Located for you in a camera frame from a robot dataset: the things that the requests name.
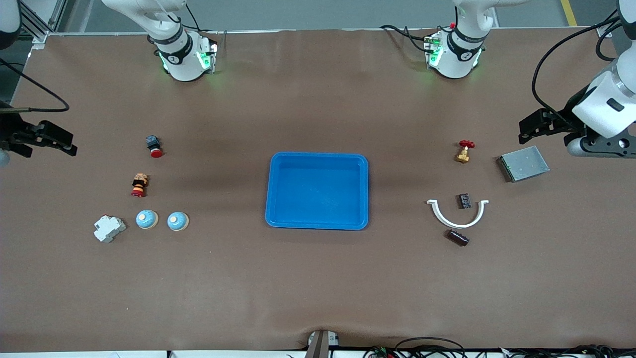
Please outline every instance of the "black electronic component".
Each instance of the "black electronic component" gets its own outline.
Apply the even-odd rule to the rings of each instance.
[[[459,198],[459,204],[462,209],[470,209],[473,207],[471,197],[468,196],[468,193],[459,194],[457,197]]]
[[[448,230],[446,232],[446,237],[459,246],[466,246],[468,245],[468,241],[470,241],[469,238],[465,237],[455,230]]]
[[[150,156],[152,158],[159,158],[163,156],[163,151],[161,150],[161,144],[159,143],[159,139],[156,136],[151,135],[146,137],[146,146],[150,149]]]

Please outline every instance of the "capacitor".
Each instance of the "capacitor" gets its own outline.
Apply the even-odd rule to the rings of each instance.
[[[469,238],[465,237],[464,235],[458,233],[455,230],[448,230],[446,232],[446,237],[449,238],[454,243],[458,244],[459,246],[466,246],[468,245],[468,241],[470,241]]]

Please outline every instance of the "electrical wire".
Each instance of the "electrical wire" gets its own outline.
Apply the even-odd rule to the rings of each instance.
[[[618,23],[616,25],[613,24],[612,26],[607,28],[607,30],[605,30],[605,32],[603,32],[603,35],[601,35],[598,38],[597,45],[596,45],[596,53],[597,53],[597,56],[598,56],[599,59],[602,59],[602,60],[605,60],[605,61],[608,61],[608,62],[611,62],[611,61],[613,61],[615,59],[614,57],[605,56],[603,54],[603,52],[601,51],[600,46],[603,43],[603,40],[605,40],[605,38],[607,37],[607,35],[609,35],[610,33],[612,33],[612,31],[618,29],[621,26],[623,26],[623,24],[621,24],[621,23]]]
[[[366,352],[362,355],[362,358],[366,358],[366,355],[371,353],[371,351],[373,351],[375,349],[375,347],[371,347],[369,349],[366,350]]]
[[[9,62],[10,65],[12,66],[24,66],[24,64],[21,64],[19,62]]]
[[[457,343],[456,341],[448,340],[446,338],[438,338],[438,337],[407,338],[405,340],[401,340],[398,344],[396,344],[395,348],[393,348],[393,349],[397,350],[399,346],[403,345],[404,343],[412,342],[412,341],[442,341],[442,342],[447,342],[447,343],[454,344],[454,345],[458,346],[459,348],[461,348],[462,350],[464,350],[464,347],[461,344]]]
[[[457,19],[458,19],[458,13],[457,13],[457,7],[455,7],[455,24],[457,24]],[[424,47],[419,47],[415,43],[415,41],[424,41],[426,36],[425,37],[419,37],[419,36],[411,35],[411,33],[408,31],[407,26],[404,26],[404,31],[398,29],[397,27],[395,27],[393,25],[382,25],[382,26],[380,26],[380,28],[381,29],[385,29],[385,30],[386,29],[392,29],[393,31],[396,31],[398,34],[408,37],[411,40],[411,43],[413,44],[413,46],[415,46],[415,48],[417,48],[418,50],[420,50],[422,52],[425,52],[427,54],[432,54],[433,53],[432,50],[425,49]],[[452,29],[446,30],[444,27],[441,27],[441,26],[437,26],[437,30],[444,31],[444,32],[446,32],[448,34],[453,32]]]
[[[398,34],[400,34],[400,35],[402,35],[402,36],[409,37],[409,35],[408,35],[406,32],[404,32],[404,31],[402,31],[402,30],[398,29],[397,27],[395,27],[395,26],[393,26],[393,25],[382,25],[382,26],[380,26],[380,28],[381,28],[381,29],[385,29],[385,30],[386,30],[386,29],[391,29],[391,30],[393,30],[393,31],[397,32]],[[418,36],[413,36],[413,35],[411,35],[411,38],[413,38],[413,39],[415,39],[415,40],[418,40],[418,41],[424,41],[424,38],[421,38],[421,37],[418,37]]]
[[[175,24],[180,24],[181,23],[181,17],[177,16],[178,20],[173,19],[169,13],[165,13],[166,16],[168,16],[169,19],[171,19],[172,22],[174,22]]]
[[[413,46],[415,46],[415,48],[417,48],[418,50],[420,50],[420,51],[422,51],[422,52],[425,52],[425,53],[427,53],[427,54],[432,54],[432,53],[433,53],[433,50],[429,50],[429,49],[426,49],[426,48],[424,48],[424,47],[419,47],[419,46],[415,43],[415,40],[413,39],[413,36],[411,35],[411,33],[410,33],[410,32],[408,32],[408,27],[404,26],[404,32],[406,32],[406,35],[407,35],[407,36],[408,36],[408,38],[411,40],[411,43],[413,44]]]
[[[541,60],[539,61],[539,63],[537,64],[537,67],[534,70],[534,75],[532,76],[532,95],[534,96],[534,99],[537,100],[537,102],[539,102],[539,104],[541,106],[543,106],[544,108],[546,108],[548,111],[552,112],[554,115],[556,115],[560,120],[562,120],[564,123],[566,124],[570,124],[568,120],[566,120],[565,118],[563,118],[563,116],[561,116],[561,114],[559,114],[554,108],[552,108],[548,103],[546,103],[545,101],[543,101],[541,99],[541,97],[539,97],[539,94],[537,93],[537,77],[539,76],[539,71],[541,70],[541,66],[543,65],[544,62],[546,62],[546,59],[561,45],[563,45],[564,43],[570,41],[571,39],[575,38],[576,36],[582,35],[586,32],[592,31],[594,29],[598,29],[599,27],[605,26],[607,24],[611,24],[612,22],[617,21],[618,18],[608,18],[605,21],[599,22],[596,25],[592,25],[589,27],[586,27],[583,30],[577,31],[574,34],[571,34],[570,36],[562,39],[561,41],[559,41],[558,43],[556,43],[556,45],[552,46],[545,55],[543,55],[543,57],[541,58]]]
[[[17,73],[21,77],[26,78],[29,82],[33,83],[34,85],[38,86],[40,89],[44,90],[46,93],[48,93],[51,96],[55,97],[55,99],[57,99],[58,101],[60,101],[64,105],[64,108],[31,108],[31,107],[29,107],[29,112],[66,112],[67,110],[69,110],[69,108],[70,108],[69,104],[65,100],[63,100],[60,96],[58,96],[55,92],[53,92],[50,89],[47,89],[46,87],[41,85],[38,81],[35,81],[33,78],[25,75],[22,71],[20,71],[19,69],[13,67],[11,65],[11,63],[6,62],[1,57],[0,57],[0,64],[2,64],[3,66],[6,66],[8,69],[10,69],[13,72]]]
[[[192,11],[190,10],[190,6],[188,5],[188,3],[186,3],[186,9],[188,9],[188,12],[190,13],[190,17],[195,22],[195,26],[197,27],[197,31],[201,32],[201,27],[199,27],[199,25],[198,25],[197,18],[195,18],[195,16],[192,14]]]
[[[603,21],[609,20],[609,19],[610,19],[612,16],[614,16],[614,14],[616,14],[617,12],[618,12],[618,9],[616,9],[616,10],[612,11],[612,13],[611,13],[611,14],[609,14],[609,16],[608,16],[608,17],[606,17],[606,18],[605,18],[605,20],[603,20]]]

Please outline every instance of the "black cable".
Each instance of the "black cable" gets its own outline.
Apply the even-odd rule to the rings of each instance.
[[[603,52],[601,51],[600,46],[603,43],[603,40],[605,40],[605,38],[607,37],[607,35],[609,35],[610,33],[612,33],[612,31],[618,29],[621,26],[623,26],[622,23],[618,23],[616,25],[610,26],[610,28],[608,28],[605,32],[603,32],[603,35],[601,35],[598,38],[597,45],[596,45],[596,53],[599,59],[605,60],[607,62],[611,62],[615,59],[614,57],[605,56]]]
[[[371,347],[371,348],[367,349],[366,352],[362,355],[362,358],[366,358],[366,355],[369,354],[374,349],[375,349],[375,347]]]
[[[402,344],[406,343],[406,342],[412,342],[412,341],[442,341],[442,342],[448,342],[451,344],[454,344],[456,346],[458,346],[460,349],[464,350],[464,347],[457,343],[456,341],[452,341],[452,340],[448,340],[446,338],[438,338],[438,337],[414,337],[414,338],[407,338],[405,340],[400,341],[393,349],[397,350],[399,346],[401,346]]]
[[[636,350],[630,350],[630,351],[627,351],[627,352],[620,353],[620,354],[619,354],[619,355],[617,355],[616,357],[626,357],[626,356],[628,356],[628,355],[629,355],[630,357],[635,356],[635,355],[636,355]]]
[[[598,29],[599,27],[605,26],[607,24],[610,24],[614,21],[616,21],[617,18],[608,18],[607,20],[603,21],[603,22],[599,22],[596,25],[592,25],[590,27],[586,27],[583,30],[577,31],[574,34],[571,34],[570,36],[562,39],[561,41],[559,41],[556,45],[552,46],[545,55],[543,55],[543,57],[541,58],[541,60],[539,61],[539,63],[537,64],[537,67],[534,70],[534,75],[532,76],[532,95],[534,96],[534,99],[537,100],[537,102],[539,102],[540,105],[542,105],[544,108],[546,108],[548,111],[554,113],[554,115],[556,115],[560,120],[562,120],[564,123],[568,124],[569,122],[563,118],[563,116],[561,116],[561,114],[559,114],[554,108],[552,108],[548,103],[546,103],[545,101],[543,101],[541,99],[541,97],[539,97],[539,94],[537,93],[537,77],[539,76],[539,71],[541,70],[541,66],[543,65],[544,62],[546,62],[546,59],[561,45],[563,45],[564,43],[570,41],[571,39],[575,38],[576,36],[579,36],[581,34],[584,34],[586,32],[592,31],[594,29]]]
[[[458,14],[457,14],[457,6],[456,6],[455,7],[455,26],[457,26],[458,19],[459,19],[459,17],[458,17]],[[453,32],[453,29],[446,30],[444,27],[441,27],[441,26],[437,26],[437,30],[444,31],[447,34],[450,34],[451,32]]]
[[[420,50],[420,51],[422,51],[422,52],[425,52],[425,53],[427,53],[427,54],[432,54],[432,53],[433,53],[433,51],[432,51],[432,50],[428,50],[428,49],[426,49],[426,48],[424,48],[424,47],[419,47],[419,46],[415,43],[415,41],[413,40],[413,36],[411,35],[411,33],[410,33],[410,32],[408,32],[408,27],[404,26],[404,32],[406,32],[406,35],[407,35],[407,36],[408,36],[408,38],[411,40],[411,43],[413,44],[413,46],[415,46],[415,48],[417,48],[418,50]]]
[[[392,29],[392,30],[394,30],[395,32],[397,32],[398,34],[400,34],[400,35],[402,35],[402,36],[409,37],[409,35],[408,35],[406,32],[404,32],[404,31],[402,31],[402,30],[398,29],[397,27],[395,27],[395,26],[393,26],[393,25],[382,25],[382,26],[380,26],[380,28],[381,28],[381,29],[385,29],[385,30],[386,30],[386,29]],[[421,38],[421,37],[418,37],[418,36],[412,36],[412,35],[411,35],[411,37],[412,37],[413,39],[418,40],[418,41],[424,41],[424,38]]]
[[[195,16],[192,14],[192,11],[190,10],[190,6],[186,3],[186,9],[188,9],[188,12],[190,13],[190,17],[192,18],[192,20],[195,22],[195,26],[197,27],[197,31],[201,32],[201,27],[198,26],[198,22],[197,19],[195,18]]]
[[[386,348],[387,352],[391,353],[395,358],[407,358],[406,355],[398,350],[394,350],[393,348]]]
[[[187,29],[191,29],[191,30],[197,30],[197,32],[214,31],[214,30],[210,30],[210,29],[197,29],[194,26],[188,26],[188,25],[183,25],[183,27],[185,27]]]
[[[40,89],[43,89],[46,93],[48,93],[51,96],[55,97],[55,99],[57,99],[58,101],[62,102],[62,104],[64,105],[64,108],[31,108],[31,107],[29,107],[29,112],[66,112],[67,110],[69,110],[69,108],[70,108],[69,104],[66,103],[66,101],[63,100],[60,96],[58,96],[55,92],[53,92],[50,89],[47,89],[46,87],[41,85],[38,81],[35,81],[33,78],[23,74],[22,71],[20,71],[19,69],[13,67],[9,62],[6,62],[1,57],[0,57],[0,63],[2,65],[6,66],[7,68],[9,68],[10,70],[12,70],[13,72],[17,73],[18,75],[26,78],[29,82],[31,82],[34,85],[38,86]]]
[[[605,18],[605,20],[603,20],[603,21],[609,20],[609,19],[610,19],[612,16],[614,16],[614,14],[615,14],[615,13],[617,13],[617,12],[618,12],[618,9],[616,9],[616,10],[612,11],[612,13],[611,13],[611,14],[609,14],[609,16],[608,16],[608,17],[606,17],[606,18]]]
[[[180,24],[181,23],[181,17],[177,16],[178,20],[173,19],[169,13],[165,14],[166,16],[168,16],[169,19],[171,19],[172,22],[174,22],[175,24]]]
[[[451,355],[453,355],[453,358],[457,358],[457,356],[455,355],[455,353],[457,354],[461,354],[462,358],[467,358],[466,357],[466,350],[464,350],[463,347],[461,347],[460,349],[456,349],[456,348],[446,348],[446,347],[442,347],[440,345],[423,345],[423,346],[418,346],[415,349],[418,350],[430,350],[431,353],[427,354],[425,357],[428,357],[429,355],[435,354],[435,353],[439,353],[442,354],[444,356],[446,356],[446,354],[444,352],[448,352],[451,353]]]
[[[21,64],[19,62],[9,62],[10,65],[12,66],[24,66],[24,64]]]

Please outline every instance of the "white curved pipe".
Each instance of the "white curved pipe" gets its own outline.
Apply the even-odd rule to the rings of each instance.
[[[427,204],[430,204],[433,207],[433,213],[435,214],[435,216],[438,218],[439,221],[442,222],[442,224],[451,227],[452,229],[465,229],[467,227],[471,227],[475,224],[477,224],[479,222],[479,220],[481,220],[481,217],[483,216],[483,207],[488,204],[487,200],[482,200],[479,202],[479,210],[477,211],[477,216],[475,217],[475,219],[466,224],[466,225],[458,225],[455,224],[453,222],[450,222],[450,220],[448,220],[447,218],[444,217],[444,215],[441,214],[441,211],[439,210],[439,205],[437,204],[437,200],[435,199],[431,199],[428,200],[426,202]]]

